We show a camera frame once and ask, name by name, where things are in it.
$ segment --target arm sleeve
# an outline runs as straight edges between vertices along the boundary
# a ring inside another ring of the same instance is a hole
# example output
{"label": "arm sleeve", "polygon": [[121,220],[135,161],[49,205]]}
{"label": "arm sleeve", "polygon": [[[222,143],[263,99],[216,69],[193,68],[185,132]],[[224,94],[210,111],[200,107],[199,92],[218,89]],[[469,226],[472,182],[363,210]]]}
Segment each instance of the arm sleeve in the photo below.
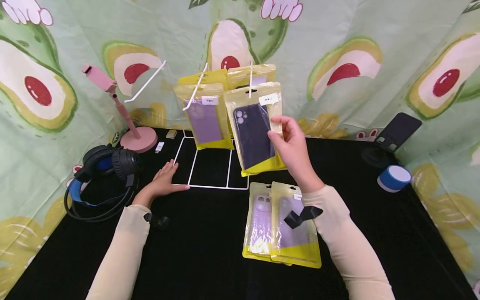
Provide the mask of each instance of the arm sleeve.
{"label": "arm sleeve", "polygon": [[142,205],[123,209],[112,243],[95,275],[87,300],[128,300],[132,296],[150,224]]}
{"label": "arm sleeve", "polygon": [[304,206],[323,209],[314,223],[330,250],[351,300],[395,299],[375,251],[350,218],[350,211],[337,191],[325,186],[302,196]]}

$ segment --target headphones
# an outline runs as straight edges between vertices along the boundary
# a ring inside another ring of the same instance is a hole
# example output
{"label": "headphones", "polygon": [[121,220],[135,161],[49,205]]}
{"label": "headphones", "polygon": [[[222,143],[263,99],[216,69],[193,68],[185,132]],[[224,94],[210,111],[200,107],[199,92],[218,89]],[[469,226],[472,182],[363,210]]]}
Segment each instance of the headphones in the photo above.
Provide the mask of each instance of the headphones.
{"label": "headphones", "polygon": [[[115,148],[111,144],[108,144],[100,145],[88,150],[83,157],[83,163],[83,168],[75,173],[75,179],[72,180],[65,191],[65,196],[63,198],[65,210],[69,216],[77,220],[86,222],[101,222],[108,220],[118,214],[132,199],[136,190],[136,187],[133,188],[132,186],[135,182],[136,185],[138,185],[138,180],[135,176],[138,176],[142,171],[140,157],[133,150]],[[125,187],[127,188],[125,193],[118,197],[107,199],[99,204],[91,204],[81,199],[80,189],[83,183],[112,174],[115,174],[121,181],[125,182]],[[67,206],[69,193],[73,200],[72,211],[70,211]],[[95,217],[81,217],[75,210],[75,203],[82,204],[86,207],[96,207],[111,204],[117,200],[118,202],[113,208]]]}

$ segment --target white label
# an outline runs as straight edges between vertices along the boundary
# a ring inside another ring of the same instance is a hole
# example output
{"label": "white label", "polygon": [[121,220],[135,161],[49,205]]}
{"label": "white label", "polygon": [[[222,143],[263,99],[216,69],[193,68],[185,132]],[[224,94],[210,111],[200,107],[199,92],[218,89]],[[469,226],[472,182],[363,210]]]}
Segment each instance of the white label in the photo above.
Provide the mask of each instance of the white label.
{"label": "white label", "polygon": [[258,98],[260,105],[274,104],[278,102],[278,95],[276,93],[269,94],[266,96],[261,96]]}
{"label": "white label", "polygon": [[162,151],[163,145],[165,145],[165,142],[158,142],[158,145],[155,148],[155,153]]}
{"label": "white label", "polygon": [[252,86],[253,85],[259,85],[259,84],[264,84],[266,82],[267,82],[267,76],[252,77]]}
{"label": "white label", "polygon": [[218,97],[215,96],[202,96],[203,105],[218,105]]}

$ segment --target phone case package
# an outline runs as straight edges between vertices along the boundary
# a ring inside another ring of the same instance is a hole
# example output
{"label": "phone case package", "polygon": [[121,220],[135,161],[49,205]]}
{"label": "phone case package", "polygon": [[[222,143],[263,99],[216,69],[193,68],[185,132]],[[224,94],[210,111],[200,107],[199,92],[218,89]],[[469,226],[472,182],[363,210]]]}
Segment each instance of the phone case package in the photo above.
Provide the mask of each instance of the phone case package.
{"label": "phone case package", "polygon": [[[177,85],[175,94],[181,108],[185,108],[196,85]],[[190,107],[185,111],[192,127],[198,150],[206,148],[233,150],[221,83],[199,84]]]}
{"label": "phone case package", "polygon": [[281,262],[274,262],[270,258],[272,247],[270,190],[270,184],[250,183],[250,201],[242,255],[245,258],[280,264]]}
{"label": "phone case package", "polygon": [[313,220],[304,221],[295,229],[290,228],[284,221],[292,210],[298,215],[303,210],[300,188],[273,182],[271,207],[272,260],[285,264],[320,268],[322,266],[320,247]]}
{"label": "phone case package", "polygon": [[[276,66],[273,64],[262,64],[252,66],[252,85],[263,84],[275,81]],[[250,85],[250,66],[229,69],[227,73],[228,89]]]}
{"label": "phone case package", "polygon": [[[195,75],[182,77],[178,80],[178,85],[185,85],[185,84],[197,84],[200,75],[202,73],[197,73]],[[204,72],[204,76],[200,81],[201,84],[222,84],[224,91],[228,90],[227,84],[227,70],[221,69],[213,72]],[[228,132],[230,133],[230,138],[233,138],[232,128],[230,126],[230,122],[227,120]]]}
{"label": "phone case package", "polygon": [[225,92],[228,119],[232,127],[243,177],[284,169],[268,131],[282,135],[282,125],[270,119],[282,114],[280,83],[267,82]]}

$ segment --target hand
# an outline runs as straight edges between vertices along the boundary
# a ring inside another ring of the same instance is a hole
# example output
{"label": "hand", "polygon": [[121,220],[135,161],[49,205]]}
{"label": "hand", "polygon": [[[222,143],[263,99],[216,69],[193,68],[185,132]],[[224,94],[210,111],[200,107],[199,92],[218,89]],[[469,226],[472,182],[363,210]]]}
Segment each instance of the hand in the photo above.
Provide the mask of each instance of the hand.
{"label": "hand", "polygon": [[299,185],[303,193],[320,190],[325,184],[318,178],[308,157],[307,142],[297,122],[286,116],[272,118],[272,122],[281,123],[283,137],[270,130],[268,137],[287,166],[290,175]]}
{"label": "hand", "polygon": [[282,20],[288,18],[290,22],[293,22],[300,17],[302,10],[303,4],[298,0],[264,0],[260,15],[263,19],[270,16],[272,20],[282,16]]}
{"label": "hand", "polygon": [[179,164],[168,161],[153,177],[151,183],[147,184],[135,197],[132,204],[141,204],[150,208],[156,197],[165,196],[173,192],[186,191],[190,186],[185,184],[173,185],[172,177],[177,171]]}
{"label": "hand", "polygon": [[5,0],[1,4],[10,19],[17,24],[27,24],[29,21],[35,25],[40,22],[47,26],[53,24],[50,12],[41,8],[36,0]]}

